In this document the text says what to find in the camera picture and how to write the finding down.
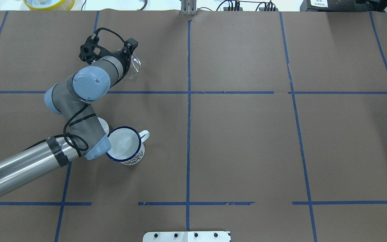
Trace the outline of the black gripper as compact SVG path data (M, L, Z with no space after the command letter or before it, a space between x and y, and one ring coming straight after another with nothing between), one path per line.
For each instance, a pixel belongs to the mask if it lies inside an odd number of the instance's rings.
M122 49L116 50L114 52L116 59L122 66L121 68L117 68L119 76L126 76L128 74L131 67L132 51L135 51L137 47L138 41L134 38L129 38L125 41L124 47Z

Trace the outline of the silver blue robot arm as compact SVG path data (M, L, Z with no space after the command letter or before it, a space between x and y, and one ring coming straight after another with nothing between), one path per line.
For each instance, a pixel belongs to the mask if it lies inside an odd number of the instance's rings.
M88 65L44 95L48 109L66 119L62 134L0 162L0 197L77 158L92 160L112 147L92 103L128 74L138 41L129 38L120 50L108 51L98 45L98 40L93 34L80 47L79 57Z

